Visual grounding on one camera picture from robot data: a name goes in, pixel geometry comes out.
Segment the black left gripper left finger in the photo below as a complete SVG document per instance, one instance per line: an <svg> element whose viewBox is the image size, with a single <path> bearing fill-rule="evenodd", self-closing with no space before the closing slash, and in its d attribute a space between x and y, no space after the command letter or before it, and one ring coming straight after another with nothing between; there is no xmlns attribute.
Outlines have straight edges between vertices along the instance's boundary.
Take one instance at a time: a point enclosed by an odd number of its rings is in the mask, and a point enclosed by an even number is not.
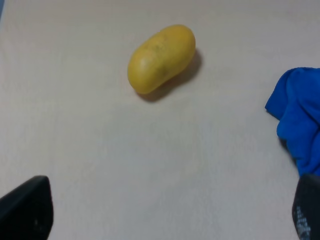
<svg viewBox="0 0 320 240"><path fill-rule="evenodd" d="M50 180L37 175L0 198L2 240L47 240L54 223Z"/></svg>

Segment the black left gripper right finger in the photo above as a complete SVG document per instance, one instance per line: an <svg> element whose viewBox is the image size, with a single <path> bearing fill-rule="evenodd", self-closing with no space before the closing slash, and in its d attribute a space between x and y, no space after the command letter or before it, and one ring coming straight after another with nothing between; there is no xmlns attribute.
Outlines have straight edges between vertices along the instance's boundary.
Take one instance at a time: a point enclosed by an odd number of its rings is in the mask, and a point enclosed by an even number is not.
<svg viewBox="0 0 320 240"><path fill-rule="evenodd" d="M300 240L320 240L320 177L300 177L292 205L292 219Z"/></svg>

